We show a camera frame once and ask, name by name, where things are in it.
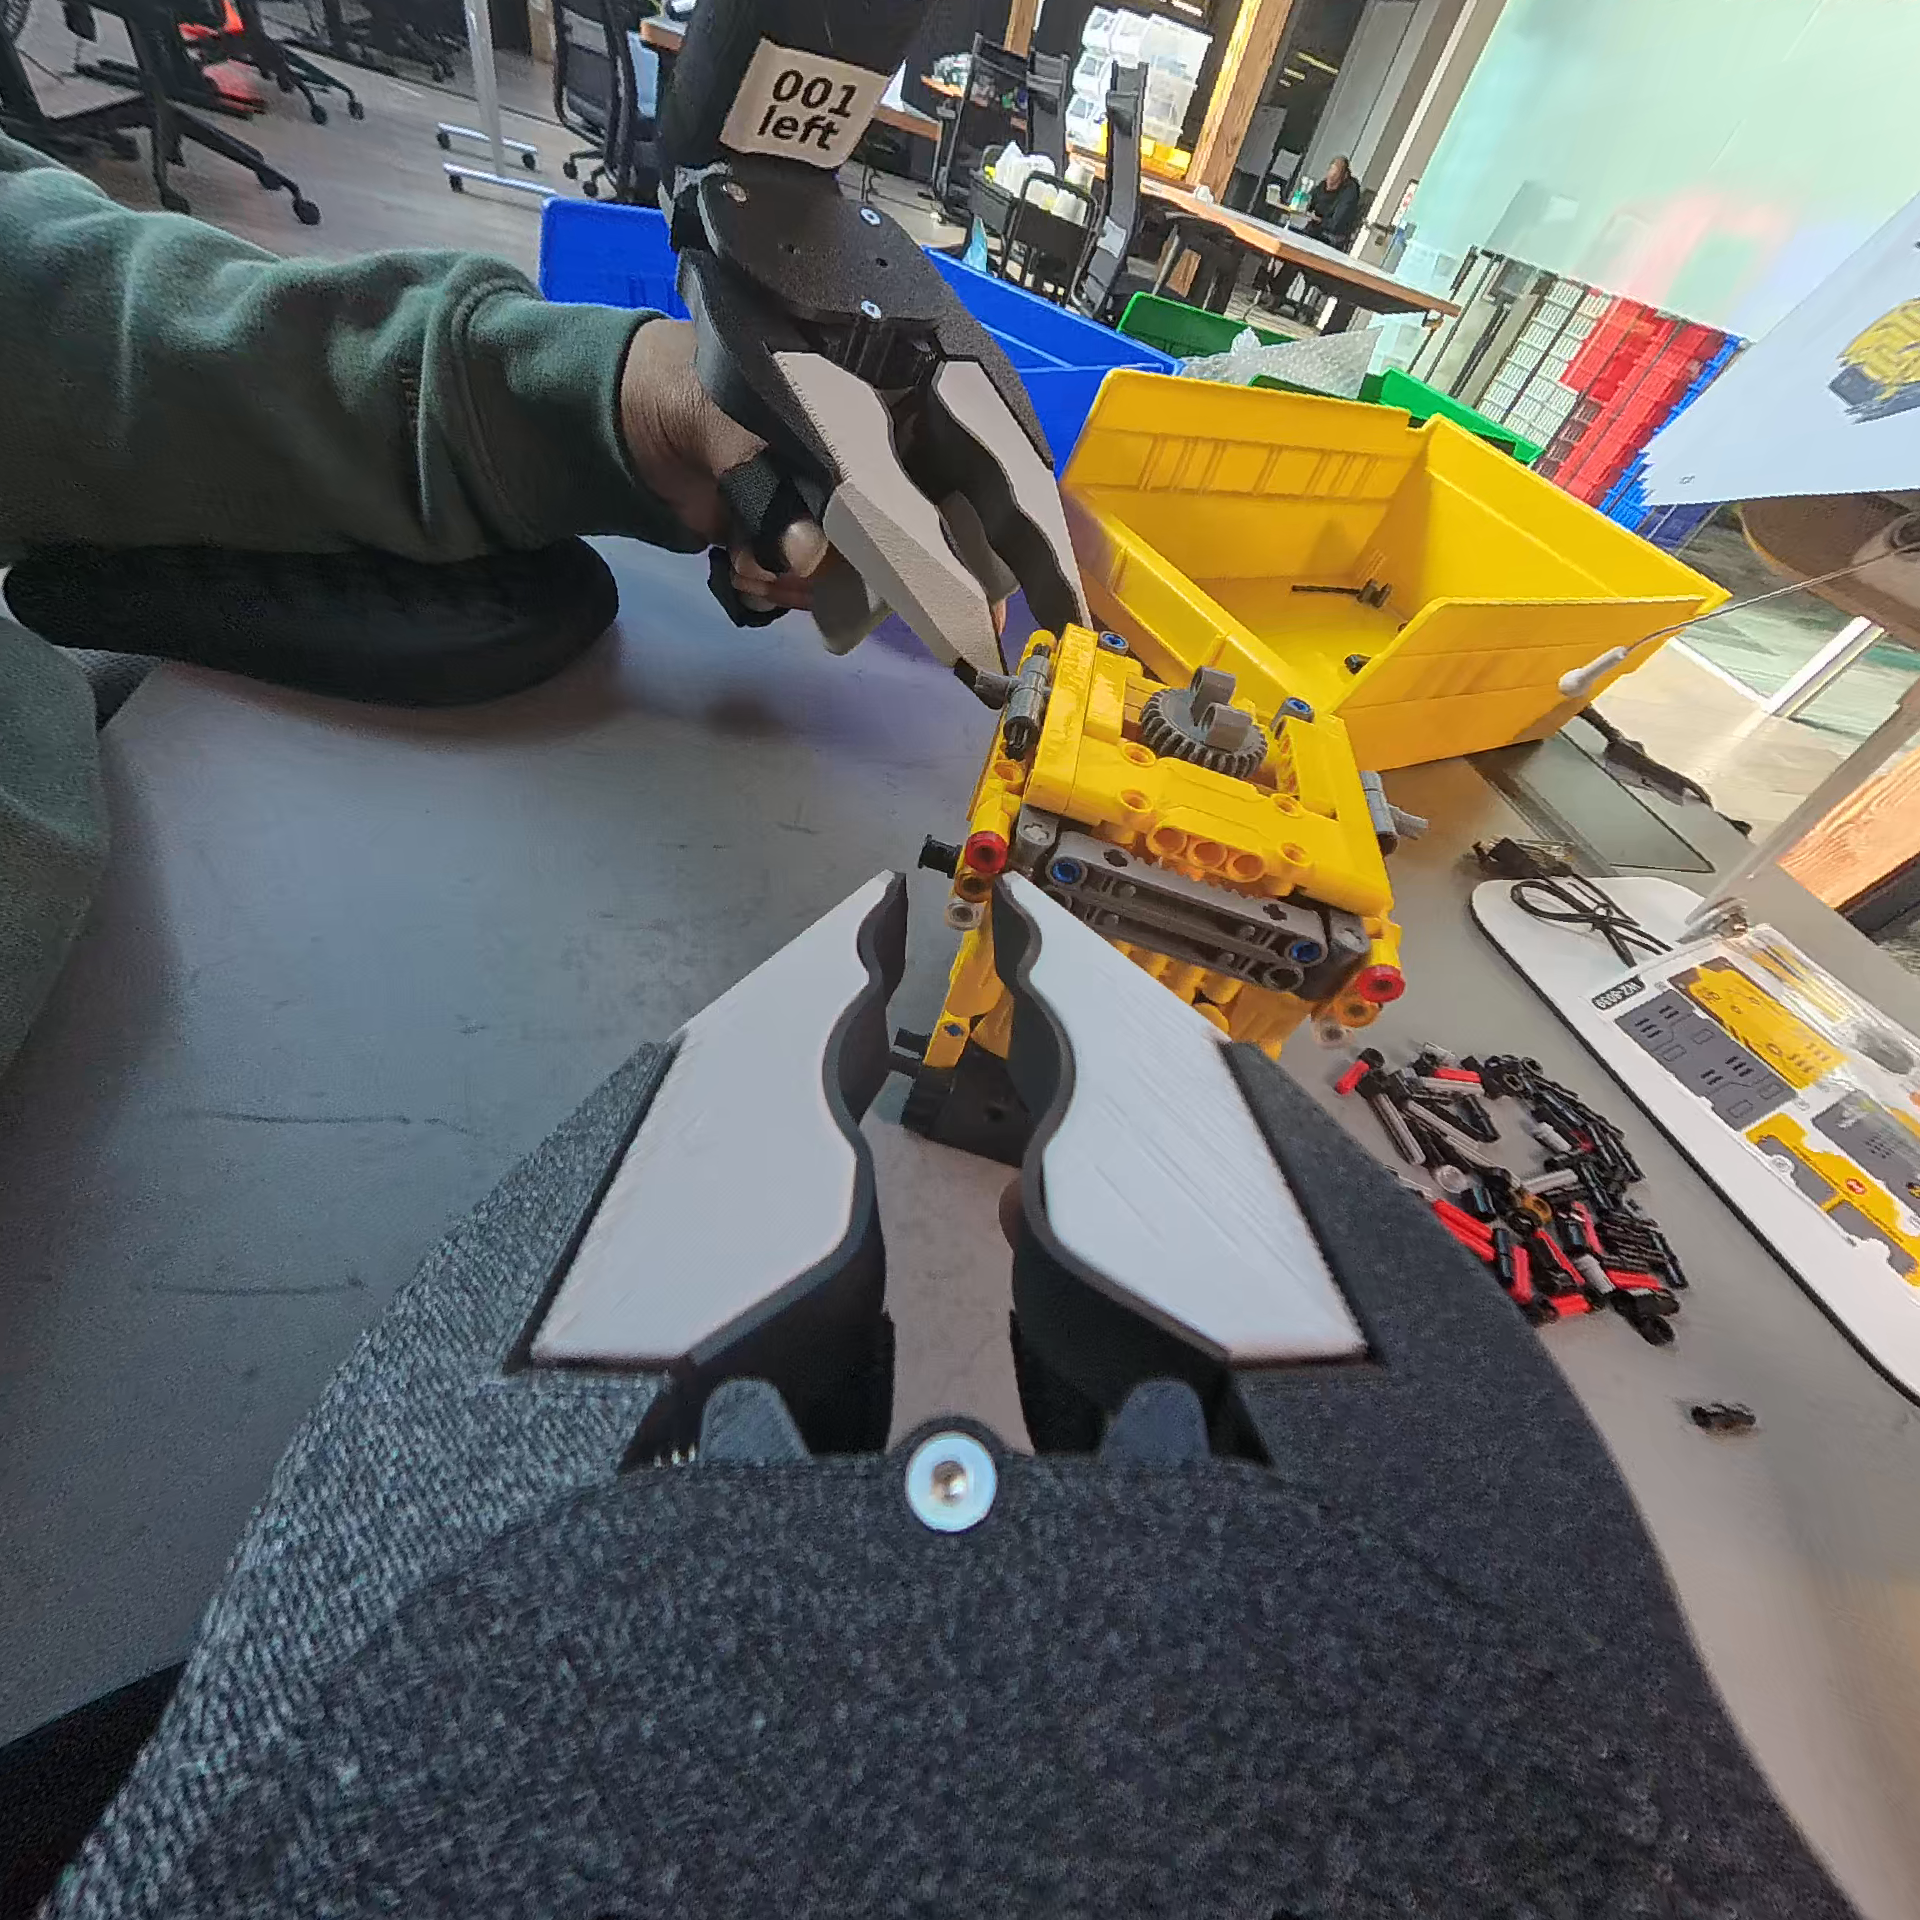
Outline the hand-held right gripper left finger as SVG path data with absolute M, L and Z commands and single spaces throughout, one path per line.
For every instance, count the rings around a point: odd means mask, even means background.
M 531 1329 L 543 1368 L 693 1370 L 839 1281 L 878 1225 L 905 878 L 880 872 L 683 1022 Z

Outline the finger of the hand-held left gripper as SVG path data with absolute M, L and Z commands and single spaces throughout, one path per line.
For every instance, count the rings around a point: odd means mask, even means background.
M 811 571 L 809 602 L 826 653 L 854 653 L 897 616 L 939 666 L 997 678 L 991 602 L 903 469 L 881 395 L 815 353 L 776 353 L 774 368 L 831 469 L 823 538 L 835 563 Z
M 1019 592 L 1041 630 L 1089 627 L 1050 461 L 982 366 L 933 378 L 933 481 L 991 602 Z

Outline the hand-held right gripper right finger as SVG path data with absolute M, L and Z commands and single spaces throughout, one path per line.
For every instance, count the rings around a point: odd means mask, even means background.
M 1217 1030 L 1021 877 L 997 887 L 997 977 L 1041 1253 L 1202 1361 L 1361 1357 Z

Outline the blue plastic bin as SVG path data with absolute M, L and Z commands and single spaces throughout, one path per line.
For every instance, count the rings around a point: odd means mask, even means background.
M 976 272 L 958 257 L 930 253 L 927 258 L 1019 373 L 1058 469 L 1071 455 L 1109 373 L 1178 373 L 1178 365 L 1150 343 Z M 655 208 L 550 200 L 538 227 L 537 283 L 549 302 L 688 318 L 678 257 Z

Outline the yellow lego model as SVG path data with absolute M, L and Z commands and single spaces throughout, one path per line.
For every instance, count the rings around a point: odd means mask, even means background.
M 1013 877 L 1270 1062 L 1305 1024 L 1354 1033 L 1405 993 L 1384 855 L 1418 826 L 1334 719 L 1293 697 L 1259 713 L 1225 666 L 1146 661 L 1082 627 L 1034 631 L 1006 675 L 1019 688 L 965 819 L 918 850 L 958 952 L 927 1033 L 896 1033 L 907 1131 L 1021 1160 L 1033 1122 L 991 952 L 991 889 Z

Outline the lego instruction booklet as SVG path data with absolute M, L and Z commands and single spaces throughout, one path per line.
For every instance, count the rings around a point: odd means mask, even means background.
M 1918 489 L 1909 202 L 1646 446 L 1655 506 Z

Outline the person's left forearm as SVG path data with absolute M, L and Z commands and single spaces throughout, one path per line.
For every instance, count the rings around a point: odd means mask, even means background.
M 647 313 L 461 253 L 278 258 L 2 146 L 5 560 L 87 545 L 456 563 L 693 535 L 616 390 Z

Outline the small black red lego pieces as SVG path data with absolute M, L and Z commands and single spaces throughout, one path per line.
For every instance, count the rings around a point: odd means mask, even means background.
M 1672 1347 L 1691 1277 L 1643 1202 L 1640 1161 L 1535 1059 L 1346 1048 L 1315 1088 L 1374 1122 L 1386 1173 L 1530 1327 L 1610 1317 Z

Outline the black office chair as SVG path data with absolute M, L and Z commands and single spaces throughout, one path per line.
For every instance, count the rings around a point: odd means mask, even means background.
M 1143 109 L 1150 64 L 1113 69 L 1105 95 L 1104 202 L 1098 227 L 1071 293 L 1073 310 L 1095 322 L 1111 322 L 1129 286 L 1129 261 L 1143 219 Z
M 654 3 L 552 3 L 550 80 L 559 125 L 583 137 L 561 176 L 590 198 L 655 208 L 657 50 L 639 29 Z
M 207 119 L 213 112 L 226 119 L 247 117 L 247 111 L 226 102 L 187 54 L 187 6 L 64 6 L 64 11 L 73 21 L 73 34 L 81 39 L 91 34 L 98 14 L 114 16 L 125 32 L 130 61 L 91 64 L 80 74 L 89 86 L 104 88 L 106 99 L 55 112 L 35 95 L 17 46 L 32 6 L 5 6 L 2 126 L 14 144 L 48 161 L 80 165 L 133 165 L 144 158 L 158 208 L 178 216 L 192 210 L 178 182 L 185 151 L 199 150 L 248 176 L 259 193 L 285 198 L 298 227 L 322 225 L 320 206 L 294 179 L 258 146 Z

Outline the bubble wrap sheet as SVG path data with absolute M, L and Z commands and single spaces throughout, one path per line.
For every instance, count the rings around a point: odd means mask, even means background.
M 1225 347 L 1185 357 L 1183 378 L 1222 386 L 1266 386 L 1331 400 L 1358 400 L 1374 370 L 1378 334 L 1370 327 L 1328 337 L 1275 339 L 1239 327 Z

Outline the long wooden table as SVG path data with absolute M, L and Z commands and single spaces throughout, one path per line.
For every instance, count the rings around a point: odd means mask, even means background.
M 1143 179 L 1143 200 L 1170 223 L 1183 225 L 1183 234 L 1205 238 L 1205 246 L 1226 248 L 1263 263 L 1279 263 L 1331 290 L 1334 313 L 1344 315 L 1421 315 L 1426 325 L 1458 321 L 1462 305 L 1430 295 L 1389 272 L 1382 272 L 1352 255 L 1341 255 L 1323 243 L 1301 238 L 1293 230 L 1266 225 L 1249 213 L 1199 200 L 1189 187 L 1152 176 Z

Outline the stack of clear boxes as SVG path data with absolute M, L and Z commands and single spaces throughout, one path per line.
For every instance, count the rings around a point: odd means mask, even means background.
M 1211 6 L 1153 3 L 1093 7 L 1071 61 L 1064 137 L 1073 150 L 1102 151 L 1105 103 L 1120 69 L 1141 67 L 1143 142 L 1181 151 L 1193 96 L 1202 80 L 1214 34 Z

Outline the wooden book stand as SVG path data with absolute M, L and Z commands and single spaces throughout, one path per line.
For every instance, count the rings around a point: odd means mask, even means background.
M 1649 967 L 1655 957 L 1671 949 L 1769 927 L 1886 1021 L 1914 1035 L 1914 982 L 1883 982 L 1881 963 L 1855 927 L 1790 874 L 1790 858 L 1811 850 L 1827 829 L 1861 822 L 1873 783 L 1913 754 L 1914 720 L 1914 687 L 1905 687 L 1888 720 L 1854 747 L 1784 824 L 1695 889 L 1657 878 L 1601 880 L 1599 904 L 1622 910 L 1627 931 L 1653 941 L 1649 954 L 1613 959 L 1595 928 L 1557 928 L 1542 909 L 1520 901 L 1518 880 L 1483 882 L 1471 896 L 1471 918 L 1502 959 L 1549 1005 L 1619 1090 L 1629 1093 L 1837 1333 L 1909 1401 L 1918 1397 L 1918 1283 L 1914 1295 L 1909 1295 L 1870 1256 L 1848 1248 L 1802 1213 L 1763 1166 L 1751 1161 L 1736 1143 L 1717 1137 L 1712 1119 L 1691 1107 L 1659 1069 L 1633 1046 L 1610 1035 L 1590 1011 L 1587 997 L 1622 971 Z

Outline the yellow plastic bin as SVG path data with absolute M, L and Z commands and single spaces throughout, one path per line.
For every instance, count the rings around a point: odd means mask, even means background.
M 1446 418 L 1113 370 L 1062 471 L 1102 631 L 1331 717 L 1389 773 L 1535 742 L 1729 599 Z M 1291 584 L 1389 584 L 1382 609 Z

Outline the yellow grey sticker sheet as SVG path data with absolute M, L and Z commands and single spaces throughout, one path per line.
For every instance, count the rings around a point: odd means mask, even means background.
M 1695 942 L 1587 997 L 1691 1107 L 1914 1295 L 1918 1042 L 1769 927 Z

